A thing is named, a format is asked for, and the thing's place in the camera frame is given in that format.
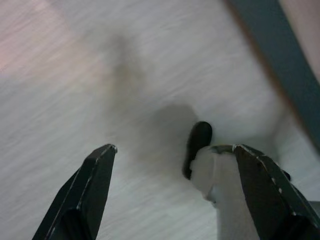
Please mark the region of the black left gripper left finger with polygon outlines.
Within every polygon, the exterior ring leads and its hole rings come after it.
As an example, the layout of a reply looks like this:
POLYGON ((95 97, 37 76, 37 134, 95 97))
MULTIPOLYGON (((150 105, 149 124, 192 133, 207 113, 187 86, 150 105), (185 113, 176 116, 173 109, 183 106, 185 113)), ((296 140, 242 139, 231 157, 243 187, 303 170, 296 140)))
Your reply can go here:
POLYGON ((101 226, 118 149, 90 153, 62 185, 36 230, 35 240, 95 240, 101 226))

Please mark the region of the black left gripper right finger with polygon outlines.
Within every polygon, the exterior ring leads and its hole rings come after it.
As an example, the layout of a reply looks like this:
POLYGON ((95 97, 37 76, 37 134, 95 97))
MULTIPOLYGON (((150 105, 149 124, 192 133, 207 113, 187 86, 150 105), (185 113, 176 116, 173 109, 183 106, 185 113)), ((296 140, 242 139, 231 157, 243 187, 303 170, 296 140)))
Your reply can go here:
POLYGON ((241 185, 262 240, 318 240, 320 217, 270 157, 247 145, 234 145, 241 185))

